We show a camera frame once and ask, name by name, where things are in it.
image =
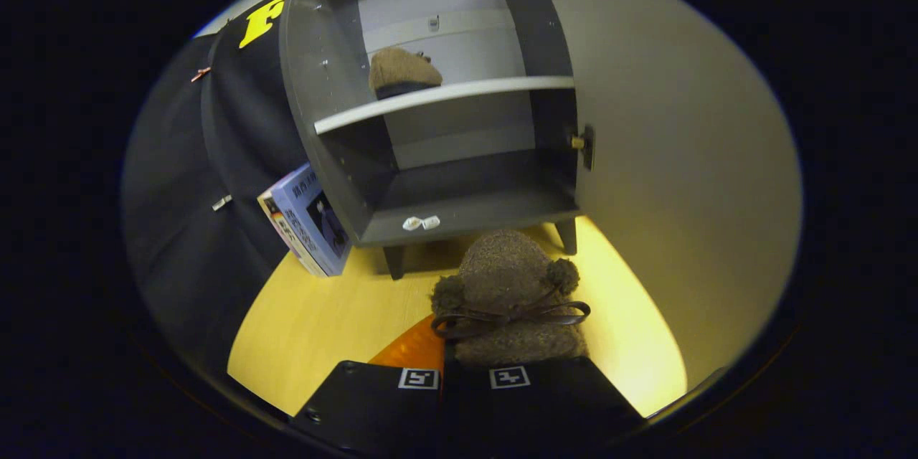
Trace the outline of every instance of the qr-like marker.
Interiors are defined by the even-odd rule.
[[[491,389],[525,387],[529,384],[529,375],[526,374],[526,368],[523,366],[491,370]]]
[[[435,369],[402,368],[399,389],[439,389],[440,372]]]

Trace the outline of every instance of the yellow wooden surface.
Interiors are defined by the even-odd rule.
[[[524,230],[552,259],[564,256],[552,224]],[[353,249],[344,274],[316,278],[288,256],[249,309],[227,373],[295,415],[343,360],[368,361],[430,314],[441,275],[457,272],[476,236],[407,248],[408,273],[393,282],[380,249]],[[685,367],[662,315],[627,264],[587,217],[577,218],[580,271],[574,299],[590,304],[582,323],[590,358],[647,416],[686,391]]]

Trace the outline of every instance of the blue book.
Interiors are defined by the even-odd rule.
[[[351,240],[312,167],[307,163],[288,174],[271,189],[271,195],[318,266],[328,276],[340,275],[351,252]]]

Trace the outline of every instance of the white shelf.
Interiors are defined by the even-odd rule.
[[[321,135],[332,129],[343,128],[367,118],[424,104],[439,103],[441,100],[489,93],[521,92],[521,90],[566,90],[572,87],[574,87],[574,78],[567,76],[502,77],[502,79],[471,80],[449,86],[430,87],[420,92],[404,93],[328,116],[315,123],[316,133]]]

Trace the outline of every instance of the black cloth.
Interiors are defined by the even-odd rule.
[[[124,164],[138,289],[167,341],[209,379],[226,377],[236,332],[288,251],[256,197],[308,160],[284,91],[278,20],[239,48],[246,16],[269,1],[178,53],[141,109]]]

